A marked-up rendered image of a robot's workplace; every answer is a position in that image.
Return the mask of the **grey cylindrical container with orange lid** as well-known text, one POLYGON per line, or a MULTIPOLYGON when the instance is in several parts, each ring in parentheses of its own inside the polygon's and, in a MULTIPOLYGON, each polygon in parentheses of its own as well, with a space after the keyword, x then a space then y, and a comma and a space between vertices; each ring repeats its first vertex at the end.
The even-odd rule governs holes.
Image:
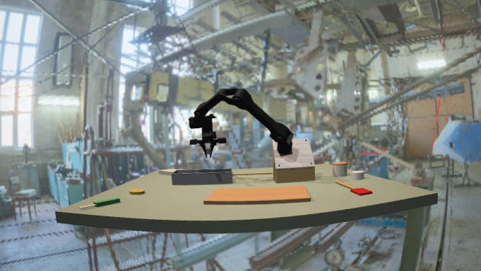
POLYGON ((333 177, 347 176, 347 162, 333 163, 333 177))

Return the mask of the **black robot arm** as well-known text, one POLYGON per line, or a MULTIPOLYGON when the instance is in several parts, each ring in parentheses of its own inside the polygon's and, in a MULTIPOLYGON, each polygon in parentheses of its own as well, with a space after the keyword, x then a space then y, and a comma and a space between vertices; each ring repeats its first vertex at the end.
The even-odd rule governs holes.
MULTIPOLYGON (((271 132, 270 137, 277 142, 277 152, 280 156, 292 154, 292 132, 286 125, 275 122, 272 117, 252 100, 251 95, 245 89, 221 89, 210 100, 198 106, 193 113, 194 117, 189 118, 189 127, 191 129, 212 128, 212 118, 215 118, 215 116, 212 113, 206 114, 221 101, 227 102, 229 105, 235 105, 242 110, 247 110, 267 127, 271 132), (230 95, 233 95, 233 97, 228 98, 227 96, 230 95)), ((216 138, 216 132, 209 131, 209 133, 203 132, 202 134, 204 143, 212 142, 214 138, 216 138)))

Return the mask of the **red spatula with wooden handle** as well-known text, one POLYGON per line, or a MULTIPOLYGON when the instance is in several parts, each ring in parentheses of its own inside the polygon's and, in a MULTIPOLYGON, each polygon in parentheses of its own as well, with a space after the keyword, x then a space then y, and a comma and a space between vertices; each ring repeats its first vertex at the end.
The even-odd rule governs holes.
POLYGON ((359 196, 362 196, 362 195, 370 195, 372 194, 372 191, 369 191, 369 190, 366 190, 364 188, 355 188, 353 186, 350 186, 350 185, 346 185, 345 183, 342 183, 342 182, 339 182, 338 180, 335 181, 336 184, 340 184, 344 187, 347 187, 347 188, 350 188, 350 191, 352 193, 355 193, 359 196))

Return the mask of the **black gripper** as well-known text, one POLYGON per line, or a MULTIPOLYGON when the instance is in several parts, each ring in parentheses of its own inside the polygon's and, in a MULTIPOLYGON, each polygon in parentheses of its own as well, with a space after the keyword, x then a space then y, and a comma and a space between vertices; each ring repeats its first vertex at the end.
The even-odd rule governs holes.
MULTIPOLYGON (((202 133, 203 132, 209 133, 209 131, 212 131, 212 128, 202 128, 202 133)), ((212 139, 212 142, 206 142, 206 143, 204 143, 203 140, 190 139, 189 142, 190 142, 190 145, 196 145, 197 143, 199 143, 199 146, 201 146, 203 148, 205 156, 207 158, 207 149, 206 149, 205 144, 211 143, 210 149, 211 149, 211 155, 212 155, 212 150, 213 150, 214 146, 217 145, 216 143, 226 143, 226 138, 212 139)), ((210 155, 210 158, 211 158, 211 155, 210 155)))

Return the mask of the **orange flat disc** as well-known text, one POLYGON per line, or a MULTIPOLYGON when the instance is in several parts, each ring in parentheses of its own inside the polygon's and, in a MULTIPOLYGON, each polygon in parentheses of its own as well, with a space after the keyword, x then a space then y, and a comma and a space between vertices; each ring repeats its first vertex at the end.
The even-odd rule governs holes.
POLYGON ((131 190, 129 191, 131 195, 142 195, 145 194, 145 190, 131 190))

